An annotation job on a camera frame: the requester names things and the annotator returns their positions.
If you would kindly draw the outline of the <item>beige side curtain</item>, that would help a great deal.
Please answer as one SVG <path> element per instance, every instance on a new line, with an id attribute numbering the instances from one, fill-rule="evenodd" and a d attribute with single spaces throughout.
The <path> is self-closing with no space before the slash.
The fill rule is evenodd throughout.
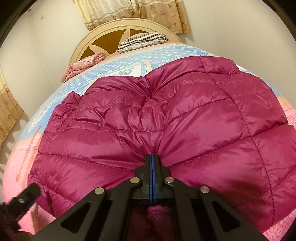
<path id="1" fill-rule="evenodd" d="M 4 76 L 1 71 L 0 76 L 0 135 L 1 135 L 1 147 L 3 142 L 8 137 L 11 129 L 14 127 L 18 119 L 23 114 L 23 109 L 10 92 Z"/>

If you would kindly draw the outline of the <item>folded pink floral blanket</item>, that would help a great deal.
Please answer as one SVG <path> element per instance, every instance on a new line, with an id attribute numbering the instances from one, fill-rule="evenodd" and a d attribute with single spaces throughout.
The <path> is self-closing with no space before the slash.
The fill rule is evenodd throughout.
<path id="1" fill-rule="evenodd" d="M 78 62 L 75 62 L 67 67 L 61 77 L 61 82 L 66 82 L 69 79 L 75 77 L 76 75 L 82 73 L 86 69 L 100 63 L 105 59 L 104 53 L 97 53 L 88 57 L 85 57 Z"/>

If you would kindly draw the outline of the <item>striped grey pillow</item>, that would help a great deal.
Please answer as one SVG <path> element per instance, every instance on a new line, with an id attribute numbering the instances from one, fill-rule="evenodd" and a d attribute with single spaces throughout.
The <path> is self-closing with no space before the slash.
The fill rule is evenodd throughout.
<path id="1" fill-rule="evenodd" d="M 139 33 L 121 42 L 116 51 L 124 53 L 166 42 L 168 42 L 168 38 L 165 34 L 158 32 Z"/>

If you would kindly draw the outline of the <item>cream wooden headboard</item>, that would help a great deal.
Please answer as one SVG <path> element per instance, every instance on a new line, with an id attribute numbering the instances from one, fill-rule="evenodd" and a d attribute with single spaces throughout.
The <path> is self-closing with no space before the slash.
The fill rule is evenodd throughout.
<path id="1" fill-rule="evenodd" d="M 113 20 L 91 30 L 74 50 L 69 64 L 96 53 L 104 53 L 106 56 L 113 54 L 118 45 L 127 38 L 148 32 L 163 33 L 171 42 L 182 42 L 171 30 L 150 20 L 137 18 Z"/>

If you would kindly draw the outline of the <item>beige window curtain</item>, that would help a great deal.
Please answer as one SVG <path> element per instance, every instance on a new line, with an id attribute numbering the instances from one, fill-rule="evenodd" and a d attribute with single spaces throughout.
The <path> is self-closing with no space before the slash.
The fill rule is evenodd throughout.
<path id="1" fill-rule="evenodd" d="M 182 1 L 109 0 L 74 1 L 88 30 L 109 21 L 139 18 L 156 22 L 175 34 L 190 33 L 190 24 Z"/>

